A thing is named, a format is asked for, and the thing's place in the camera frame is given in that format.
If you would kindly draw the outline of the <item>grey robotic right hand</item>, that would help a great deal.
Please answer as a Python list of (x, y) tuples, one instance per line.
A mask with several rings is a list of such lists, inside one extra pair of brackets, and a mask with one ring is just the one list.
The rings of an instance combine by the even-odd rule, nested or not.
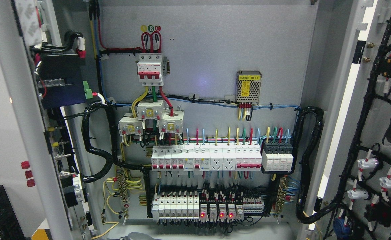
[(154, 240), (151, 236), (139, 232), (131, 232), (126, 237), (126, 240)]

